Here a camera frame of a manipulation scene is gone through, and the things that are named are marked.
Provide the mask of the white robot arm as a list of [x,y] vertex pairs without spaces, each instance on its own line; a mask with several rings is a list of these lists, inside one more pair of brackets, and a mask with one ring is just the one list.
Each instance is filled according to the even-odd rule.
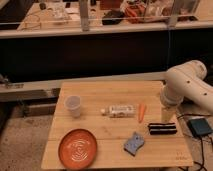
[[173,66],[165,72],[165,85],[160,92],[163,123],[171,120],[185,98],[213,115],[213,86],[204,82],[206,75],[206,66],[199,60]]

